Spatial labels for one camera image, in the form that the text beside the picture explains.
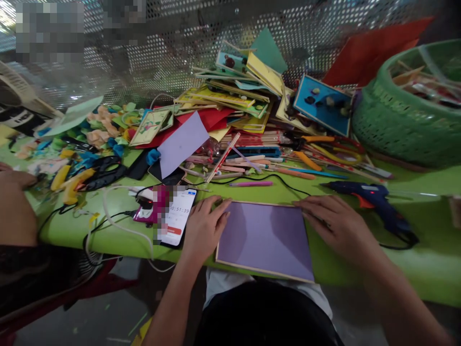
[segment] person's left hand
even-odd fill
[[[181,259],[186,263],[200,268],[216,249],[230,214],[224,211],[232,202],[228,198],[211,211],[212,206],[220,200],[220,196],[211,196],[192,207],[181,253]]]
[[[10,165],[0,162],[0,183],[17,184],[22,190],[37,182],[37,178],[27,172],[15,171]]]

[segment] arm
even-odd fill
[[[36,215],[23,192],[35,181],[0,162],[0,245],[37,246]]]
[[[211,211],[213,204],[219,200],[221,197],[212,196],[199,201],[191,209],[181,258],[154,314],[143,346],[183,344],[192,287],[203,263],[215,250],[229,216],[224,211],[231,199]]]
[[[390,345],[454,345],[354,209],[337,196],[312,196],[293,204],[303,209],[304,217],[335,252],[361,270]]]

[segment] purple square board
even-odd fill
[[[232,202],[216,261],[294,280],[314,281],[299,208]]]

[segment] pink marker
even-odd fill
[[[229,186],[272,186],[273,182],[246,182],[246,183],[230,183]]]

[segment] person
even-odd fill
[[[219,201],[221,197],[212,196],[192,208],[181,257],[143,346],[183,344],[191,289],[232,217],[226,212],[230,199],[212,209]],[[312,196],[293,204],[339,256],[361,271],[390,345],[455,344],[353,208],[337,196]],[[343,344],[319,285],[256,280],[211,269],[206,278],[206,303],[195,345]]]
[[[24,190],[36,177],[0,162],[0,323],[78,282],[78,250],[40,243]]]

